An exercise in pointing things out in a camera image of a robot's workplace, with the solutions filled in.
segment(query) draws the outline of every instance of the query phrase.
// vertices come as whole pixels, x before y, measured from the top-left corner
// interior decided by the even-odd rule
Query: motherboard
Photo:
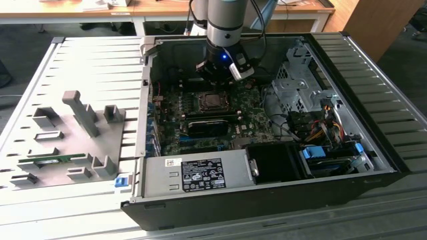
[[[197,84],[182,82],[153,98],[162,156],[236,150],[274,140],[262,109],[265,88],[254,79],[218,89]]]

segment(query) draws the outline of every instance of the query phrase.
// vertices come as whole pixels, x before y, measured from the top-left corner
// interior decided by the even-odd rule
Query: metal table
[[[362,194],[345,205],[325,206],[253,219],[145,232],[120,210],[130,197],[113,181],[13,190],[7,172],[0,172],[0,232],[13,239],[421,239],[427,234],[427,133],[425,119],[360,52],[350,38],[314,34],[412,174]],[[138,37],[65,38],[52,43],[9,122],[0,136],[0,169],[14,168],[10,157],[29,126],[37,95],[64,81],[90,92],[85,102],[100,108],[125,109],[118,172],[133,171],[140,104],[141,65]],[[86,83],[93,88],[85,89]]]

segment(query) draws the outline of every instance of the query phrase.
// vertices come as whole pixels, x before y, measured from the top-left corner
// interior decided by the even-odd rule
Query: warning label
[[[184,192],[225,188],[220,158],[182,161],[180,163],[180,169]]]

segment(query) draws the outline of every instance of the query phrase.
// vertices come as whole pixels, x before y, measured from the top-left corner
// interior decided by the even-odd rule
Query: green pcb
[[[204,149],[208,152],[240,149],[238,143],[262,143],[274,140],[268,117],[261,108],[261,91],[249,81],[236,82],[225,91],[229,110],[241,111],[241,120],[229,124],[228,133],[220,137],[189,138],[185,134],[186,122],[181,114],[200,114],[198,98],[212,92],[182,93],[176,90],[168,92],[157,111],[161,155],[192,153]]]

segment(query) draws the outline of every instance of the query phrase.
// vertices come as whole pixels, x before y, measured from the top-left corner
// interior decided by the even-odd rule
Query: blue clip
[[[356,143],[353,146],[354,146],[354,149],[358,151],[358,153],[364,152],[364,149],[360,143]]]
[[[128,178],[126,178],[126,177],[117,177],[117,178],[114,179],[113,186],[114,186],[116,188],[129,186]]]
[[[326,156],[321,146],[308,146],[301,153],[305,159],[322,158]]]

